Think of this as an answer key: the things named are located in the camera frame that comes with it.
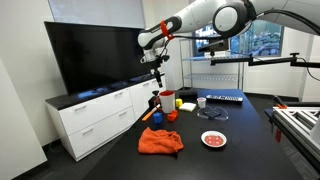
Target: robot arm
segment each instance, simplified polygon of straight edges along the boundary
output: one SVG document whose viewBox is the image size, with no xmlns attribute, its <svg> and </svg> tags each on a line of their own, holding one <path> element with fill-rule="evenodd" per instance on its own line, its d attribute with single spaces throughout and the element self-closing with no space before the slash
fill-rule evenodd
<svg viewBox="0 0 320 180">
<path fill-rule="evenodd" d="M 241 34 L 250 27 L 251 22 L 255 19 L 263 19 L 320 35 L 320 27 L 318 26 L 320 20 L 317 19 L 317 16 L 308 13 L 308 8 L 300 8 L 308 3 L 309 8 L 319 8 L 316 9 L 316 12 L 320 10 L 320 3 L 314 0 L 301 2 L 293 0 L 196 0 L 151 29 L 141 31 L 138 42 L 144 49 L 145 54 L 141 63 L 150 64 L 150 68 L 155 70 L 159 86 L 162 87 L 160 74 L 157 71 L 162 61 L 162 53 L 158 54 L 157 48 L 165 47 L 167 41 L 177 37 L 173 34 L 194 32 L 206 26 L 209 22 L 212 22 L 214 30 L 220 35 L 208 38 L 212 40 L 228 39 Z M 283 16 L 279 16 L 279 13 L 285 14 L 285 17 L 290 17 L 290 21 L 283 20 Z M 292 21 L 292 18 L 300 21 L 300 24 L 297 23 L 298 21 Z"/>
</svg>

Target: plate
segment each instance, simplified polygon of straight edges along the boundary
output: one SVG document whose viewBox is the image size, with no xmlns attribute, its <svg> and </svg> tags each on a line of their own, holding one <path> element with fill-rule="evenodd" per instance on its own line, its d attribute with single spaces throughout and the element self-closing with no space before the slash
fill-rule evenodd
<svg viewBox="0 0 320 180">
<path fill-rule="evenodd" d="M 201 135 L 202 142 L 213 148 L 222 147 L 227 143 L 227 138 L 218 131 L 206 131 Z"/>
</svg>

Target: black table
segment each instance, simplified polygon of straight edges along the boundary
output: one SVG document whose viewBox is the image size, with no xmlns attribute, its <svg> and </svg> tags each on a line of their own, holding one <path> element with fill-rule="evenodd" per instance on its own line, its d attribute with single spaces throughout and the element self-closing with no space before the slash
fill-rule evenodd
<svg viewBox="0 0 320 180">
<path fill-rule="evenodd" d="M 242 105 L 207 103 L 225 108 L 227 121 L 199 118 L 198 107 L 193 112 L 179 111 L 174 123 L 164 120 L 161 127 L 151 118 L 147 122 L 139 119 L 84 179 L 302 179 L 241 90 L 198 91 L 199 97 L 208 94 L 241 96 L 244 100 Z M 184 149 L 177 156 L 139 154 L 138 141 L 147 127 L 176 131 Z M 218 149 L 204 145 L 200 137 L 209 130 L 223 133 L 227 144 Z"/>
<path fill-rule="evenodd" d="M 266 115 L 269 117 L 271 126 L 277 126 L 281 132 L 296 147 L 301 155 L 310 163 L 310 165 L 320 173 L 320 162 L 310 153 L 310 151 L 276 118 L 273 116 L 272 109 L 265 109 Z"/>
</svg>

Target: orange cloth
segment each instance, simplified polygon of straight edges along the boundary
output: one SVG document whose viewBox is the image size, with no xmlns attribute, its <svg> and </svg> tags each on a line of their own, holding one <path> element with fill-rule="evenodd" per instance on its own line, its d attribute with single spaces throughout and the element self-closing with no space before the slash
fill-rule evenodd
<svg viewBox="0 0 320 180">
<path fill-rule="evenodd" d="M 145 154 L 172 154 L 182 148 L 183 144 L 177 132 L 152 131 L 149 127 L 143 131 L 138 145 L 139 153 Z"/>
</svg>

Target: black television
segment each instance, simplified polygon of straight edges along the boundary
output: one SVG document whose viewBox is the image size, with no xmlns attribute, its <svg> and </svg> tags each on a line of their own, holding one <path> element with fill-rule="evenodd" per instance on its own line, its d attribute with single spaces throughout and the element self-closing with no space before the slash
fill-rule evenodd
<svg viewBox="0 0 320 180">
<path fill-rule="evenodd" d="M 140 28 L 44 22 L 68 95 L 150 74 Z"/>
</svg>

